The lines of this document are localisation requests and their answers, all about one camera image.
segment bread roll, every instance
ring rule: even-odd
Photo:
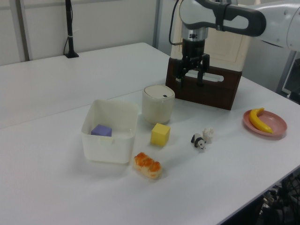
[[[135,156],[133,167],[151,179],[157,178],[162,172],[160,163],[143,152]]]

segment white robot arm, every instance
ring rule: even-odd
[[[299,0],[253,6],[236,6],[210,0],[183,0],[180,18],[188,30],[211,27],[257,37],[273,45],[300,51]]]
[[[204,54],[208,28],[251,36],[269,44],[300,51],[300,1],[241,6],[211,0],[183,0],[182,59],[172,59],[173,76],[183,85],[185,74],[198,70],[197,85],[209,70],[210,57]]]

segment white animal figurine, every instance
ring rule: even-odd
[[[205,141],[200,134],[194,134],[191,140],[191,143],[194,143],[196,148],[205,149]]]
[[[202,132],[203,134],[203,139],[206,143],[211,143],[211,140],[214,136],[214,129],[213,128],[205,128],[204,131]]]

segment banana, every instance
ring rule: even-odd
[[[267,133],[273,133],[273,130],[264,122],[262,122],[259,118],[258,118],[258,113],[260,113],[261,111],[263,111],[264,108],[260,108],[260,109],[253,109],[250,111],[249,114],[249,119],[250,122],[253,124],[254,127],[256,127],[258,130],[267,132]]]

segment microphone stand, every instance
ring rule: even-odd
[[[67,58],[76,58],[79,57],[79,55],[74,51],[74,45],[73,45],[73,31],[72,31],[72,17],[73,13],[71,10],[71,0],[66,0],[66,14],[67,14],[67,36],[68,36],[68,42],[69,42],[69,52],[68,54],[65,54]]]

